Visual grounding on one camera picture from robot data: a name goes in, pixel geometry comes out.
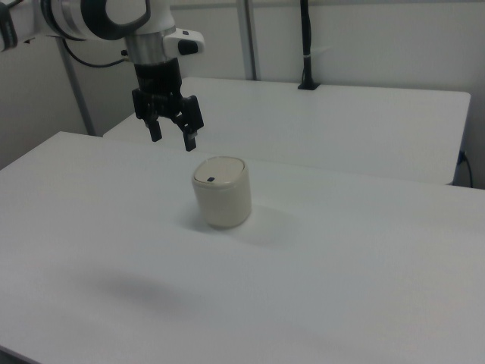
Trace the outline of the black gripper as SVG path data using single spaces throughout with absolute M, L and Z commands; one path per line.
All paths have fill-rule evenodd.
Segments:
M 139 87 L 132 91 L 136 117 L 145 122 L 153 143 L 162 139 L 159 117 L 168 118 L 183 134 L 185 150 L 196 148 L 197 130 L 204 127 L 198 99 L 181 93 L 177 58 L 160 64 L 135 66 Z

